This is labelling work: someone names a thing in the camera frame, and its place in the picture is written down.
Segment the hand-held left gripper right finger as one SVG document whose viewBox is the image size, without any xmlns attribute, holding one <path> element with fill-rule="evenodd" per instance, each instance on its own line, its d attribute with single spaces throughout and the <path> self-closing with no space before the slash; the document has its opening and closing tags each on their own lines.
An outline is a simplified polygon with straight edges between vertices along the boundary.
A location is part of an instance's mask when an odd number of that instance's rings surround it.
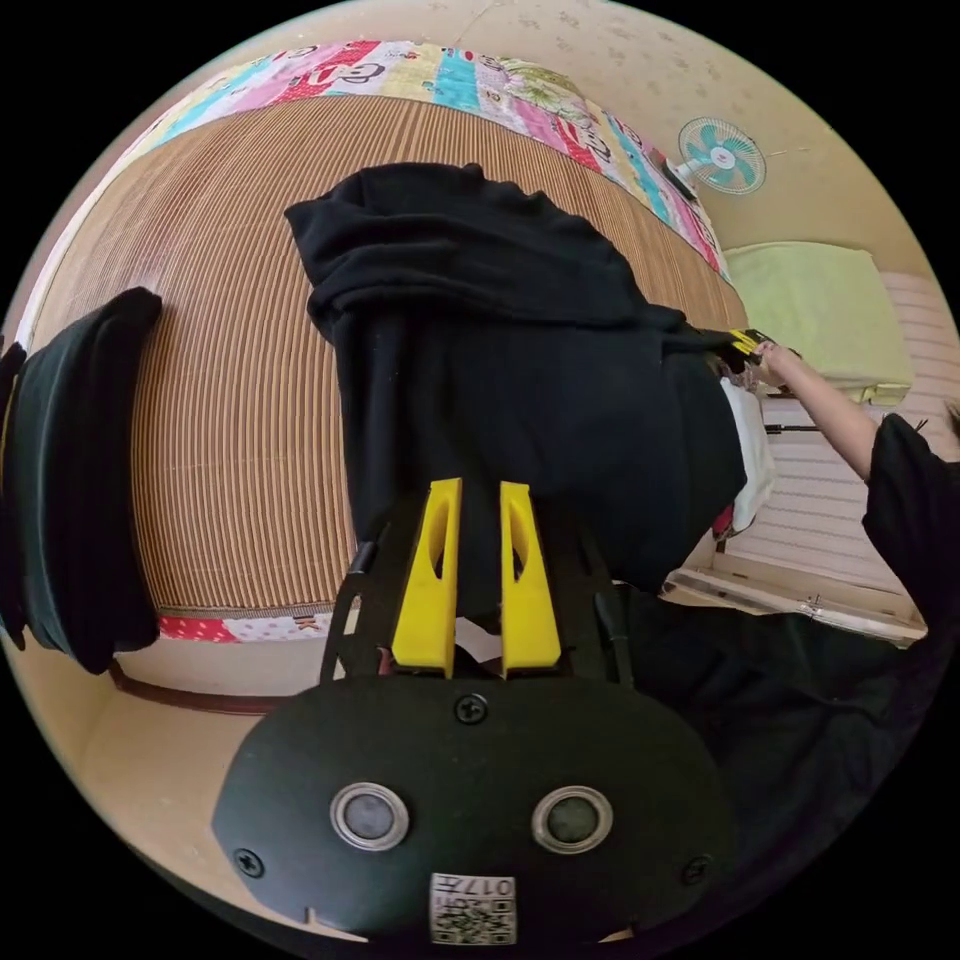
<svg viewBox="0 0 960 960">
<path fill-rule="evenodd" d="M 500 529 L 503 677 L 550 671 L 561 644 L 528 486 L 500 485 Z"/>
</svg>

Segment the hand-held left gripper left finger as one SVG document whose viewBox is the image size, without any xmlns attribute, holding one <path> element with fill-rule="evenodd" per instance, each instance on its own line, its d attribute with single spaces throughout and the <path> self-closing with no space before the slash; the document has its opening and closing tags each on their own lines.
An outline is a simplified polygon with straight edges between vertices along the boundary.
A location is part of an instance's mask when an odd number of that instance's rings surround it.
<svg viewBox="0 0 960 960">
<path fill-rule="evenodd" d="M 461 502 L 461 479 L 431 483 L 391 647 L 395 664 L 404 671 L 453 676 Z"/>
</svg>

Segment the person's right hand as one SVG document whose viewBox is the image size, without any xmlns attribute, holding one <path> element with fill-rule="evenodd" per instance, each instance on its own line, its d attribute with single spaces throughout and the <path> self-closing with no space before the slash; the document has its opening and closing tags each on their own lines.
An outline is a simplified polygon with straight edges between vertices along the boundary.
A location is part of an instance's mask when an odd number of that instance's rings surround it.
<svg viewBox="0 0 960 960">
<path fill-rule="evenodd" d="M 806 367 L 795 351 L 769 340 L 757 345 L 754 357 L 759 361 L 757 377 L 774 392 L 792 393 Z"/>
</svg>

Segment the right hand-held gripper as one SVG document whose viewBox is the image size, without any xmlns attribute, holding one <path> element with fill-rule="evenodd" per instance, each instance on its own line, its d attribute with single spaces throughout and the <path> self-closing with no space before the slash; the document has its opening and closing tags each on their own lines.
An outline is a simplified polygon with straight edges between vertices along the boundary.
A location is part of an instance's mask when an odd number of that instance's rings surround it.
<svg viewBox="0 0 960 960">
<path fill-rule="evenodd" d="M 764 344 L 770 344 L 773 340 L 756 329 L 732 330 L 731 337 L 731 346 L 735 350 L 716 353 L 718 375 L 740 389 L 758 392 L 764 385 L 760 351 Z"/>
</svg>

